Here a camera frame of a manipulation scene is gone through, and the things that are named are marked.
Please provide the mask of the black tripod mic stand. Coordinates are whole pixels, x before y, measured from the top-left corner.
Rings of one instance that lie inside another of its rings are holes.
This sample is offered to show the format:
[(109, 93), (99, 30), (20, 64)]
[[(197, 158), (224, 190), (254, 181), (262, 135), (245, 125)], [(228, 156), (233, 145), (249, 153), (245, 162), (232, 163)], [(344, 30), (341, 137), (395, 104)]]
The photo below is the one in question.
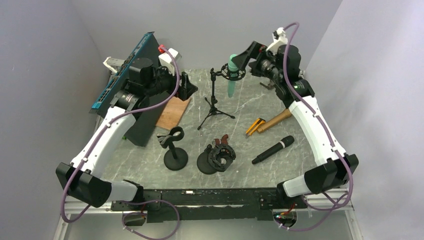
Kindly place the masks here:
[[(246, 76), (246, 70), (238, 70), (237, 77), (233, 78), (232, 81), (241, 81)], [(214, 116), (226, 116), (231, 119), (235, 119), (236, 117), (233, 114), (223, 111), (220, 107), (223, 104), (224, 93), (217, 92), (217, 80), (226, 80), (229, 82), (230, 77), (228, 75), (228, 64), (225, 63), (221, 68), (214, 69), (211, 68), (209, 71), (209, 79), (211, 82), (211, 91), (209, 97), (204, 97), (204, 100), (208, 106), (208, 112), (206, 116), (202, 119), (201, 123), (198, 125), (197, 130), (200, 131), (205, 122), (214, 117)]]

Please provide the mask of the mint green microphone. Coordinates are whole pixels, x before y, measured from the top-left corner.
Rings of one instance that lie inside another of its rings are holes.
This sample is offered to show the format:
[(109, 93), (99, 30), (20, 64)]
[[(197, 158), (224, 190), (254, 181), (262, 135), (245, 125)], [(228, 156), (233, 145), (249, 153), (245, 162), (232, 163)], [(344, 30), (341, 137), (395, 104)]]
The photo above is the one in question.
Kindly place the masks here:
[(237, 66), (233, 63), (233, 58), (236, 57), (237, 54), (232, 54), (229, 57), (227, 66), (228, 66), (228, 76), (230, 77), (230, 80), (227, 85), (227, 95), (229, 98), (232, 98), (235, 90), (236, 90), (236, 82), (233, 81), (233, 78), (236, 78), (238, 76), (239, 69)]

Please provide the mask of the black clip desk mic stand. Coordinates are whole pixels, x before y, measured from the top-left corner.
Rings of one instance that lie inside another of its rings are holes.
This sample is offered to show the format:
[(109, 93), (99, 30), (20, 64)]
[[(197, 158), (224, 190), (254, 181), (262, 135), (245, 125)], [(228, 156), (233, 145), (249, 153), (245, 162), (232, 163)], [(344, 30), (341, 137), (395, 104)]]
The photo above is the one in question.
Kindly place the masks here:
[(167, 133), (158, 133), (156, 135), (160, 146), (163, 149), (168, 149), (163, 157), (163, 162), (165, 167), (171, 171), (182, 170), (188, 163), (187, 152), (174, 145), (174, 142), (182, 140), (184, 136), (185, 132), (180, 126), (174, 126)]

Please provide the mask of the black shock-mount desk stand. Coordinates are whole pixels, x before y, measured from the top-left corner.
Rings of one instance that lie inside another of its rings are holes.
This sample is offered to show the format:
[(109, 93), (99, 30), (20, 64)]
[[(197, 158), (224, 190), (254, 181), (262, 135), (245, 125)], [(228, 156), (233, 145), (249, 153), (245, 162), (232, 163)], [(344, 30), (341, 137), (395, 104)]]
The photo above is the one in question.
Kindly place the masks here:
[(198, 170), (205, 175), (225, 172), (236, 159), (234, 149), (225, 143), (212, 146), (208, 144), (198, 156), (196, 165)]

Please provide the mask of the black microphone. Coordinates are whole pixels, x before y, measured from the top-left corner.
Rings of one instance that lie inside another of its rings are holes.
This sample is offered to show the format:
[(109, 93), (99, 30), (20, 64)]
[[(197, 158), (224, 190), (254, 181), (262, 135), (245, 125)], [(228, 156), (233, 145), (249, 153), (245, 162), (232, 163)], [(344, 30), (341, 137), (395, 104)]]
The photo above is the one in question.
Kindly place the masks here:
[(264, 160), (268, 159), (269, 157), (271, 157), (272, 155), (276, 154), (280, 150), (283, 150), (283, 149), (289, 147), (290, 145), (292, 145), (294, 143), (294, 141), (295, 141), (295, 138), (292, 135), (288, 135), (288, 136), (282, 138), (275, 145), (273, 145), (272, 147), (268, 148), (267, 150), (265, 150), (261, 154), (257, 155), (251, 161), (251, 163), (253, 165), (256, 165), (258, 163), (263, 162)]

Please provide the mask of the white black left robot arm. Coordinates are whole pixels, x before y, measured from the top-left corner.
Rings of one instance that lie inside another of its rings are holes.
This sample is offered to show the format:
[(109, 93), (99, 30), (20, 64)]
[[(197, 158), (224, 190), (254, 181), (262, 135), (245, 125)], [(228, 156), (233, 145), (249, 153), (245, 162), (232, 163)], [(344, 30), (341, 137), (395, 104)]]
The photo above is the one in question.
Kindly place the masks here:
[(131, 210), (139, 209), (144, 203), (143, 186), (128, 180), (103, 180), (104, 169), (121, 138), (143, 113), (165, 105), (173, 97), (185, 101), (198, 89), (172, 55), (160, 55), (158, 67), (148, 58), (138, 58), (126, 69), (128, 77), (112, 98), (99, 128), (70, 163), (61, 162), (55, 170), (63, 188), (62, 211), (67, 197), (89, 207), (122, 201)]

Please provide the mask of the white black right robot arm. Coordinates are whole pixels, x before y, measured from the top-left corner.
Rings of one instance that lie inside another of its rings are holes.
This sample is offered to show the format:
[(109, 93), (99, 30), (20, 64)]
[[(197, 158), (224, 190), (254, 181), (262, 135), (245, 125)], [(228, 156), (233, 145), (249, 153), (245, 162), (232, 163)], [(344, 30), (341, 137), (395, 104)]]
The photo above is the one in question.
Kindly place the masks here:
[(359, 160), (336, 140), (321, 114), (315, 92), (309, 82), (300, 77), (299, 49), (283, 44), (272, 53), (265, 45), (253, 41), (231, 61), (239, 70), (250, 67), (253, 76), (274, 83), (276, 95), (297, 120), (313, 153), (316, 166), (301, 176), (279, 183), (276, 203), (287, 208), (302, 195), (320, 194), (345, 184), (352, 189)]

